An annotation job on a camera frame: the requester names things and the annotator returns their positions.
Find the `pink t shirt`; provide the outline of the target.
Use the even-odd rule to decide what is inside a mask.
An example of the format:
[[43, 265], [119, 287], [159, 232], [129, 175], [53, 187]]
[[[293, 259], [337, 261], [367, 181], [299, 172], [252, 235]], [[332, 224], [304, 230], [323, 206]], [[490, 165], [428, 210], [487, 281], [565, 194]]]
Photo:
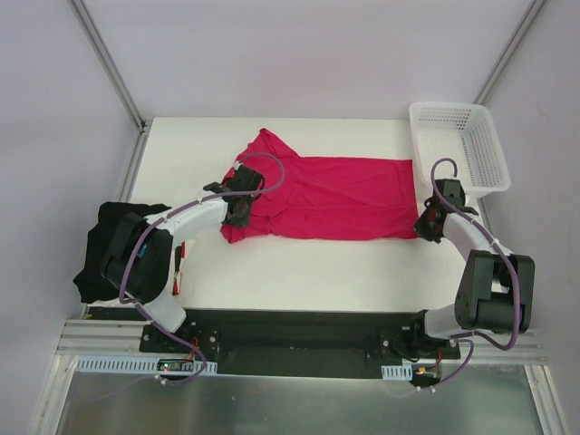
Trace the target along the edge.
[[237, 159], [261, 173], [269, 191], [253, 205], [247, 226], [221, 227], [230, 244], [268, 235], [339, 241], [416, 237], [409, 159], [302, 157], [267, 129]]

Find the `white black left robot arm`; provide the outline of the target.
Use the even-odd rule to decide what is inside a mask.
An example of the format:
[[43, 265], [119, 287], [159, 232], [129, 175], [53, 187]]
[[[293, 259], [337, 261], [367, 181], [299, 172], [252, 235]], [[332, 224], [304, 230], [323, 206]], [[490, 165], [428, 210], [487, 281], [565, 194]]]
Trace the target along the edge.
[[101, 262], [101, 276], [119, 291], [123, 304], [132, 304], [161, 326], [159, 339], [171, 352], [185, 351], [192, 332], [187, 315], [166, 289], [176, 250], [183, 242], [213, 226], [244, 227], [259, 191], [266, 186], [262, 174], [243, 164], [221, 182], [206, 185], [187, 204], [139, 217], [129, 213], [115, 228]]

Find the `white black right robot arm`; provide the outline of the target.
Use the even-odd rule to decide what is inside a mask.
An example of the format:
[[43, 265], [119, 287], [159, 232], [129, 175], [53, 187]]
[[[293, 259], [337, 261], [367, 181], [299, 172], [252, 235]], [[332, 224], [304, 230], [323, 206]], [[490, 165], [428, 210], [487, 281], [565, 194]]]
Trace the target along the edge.
[[531, 323], [536, 265], [530, 256], [502, 246], [466, 205], [456, 179], [437, 179], [425, 210], [416, 221], [416, 235], [457, 248], [465, 267], [453, 304], [417, 313], [408, 334], [410, 351], [429, 357], [440, 341], [478, 335], [501, 350], [515, 345]]

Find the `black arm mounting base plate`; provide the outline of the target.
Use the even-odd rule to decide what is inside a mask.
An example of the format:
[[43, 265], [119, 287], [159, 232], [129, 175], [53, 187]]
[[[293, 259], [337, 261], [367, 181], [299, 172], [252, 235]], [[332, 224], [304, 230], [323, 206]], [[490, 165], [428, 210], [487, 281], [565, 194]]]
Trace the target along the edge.
[[220, 374], [378, 379], [382, 367], [457, 361], [458, 348], [429, 339], [421, 314], [192, 309], [175, 342], [152, 325], [142, 353], [187, 353], [194, 344]]

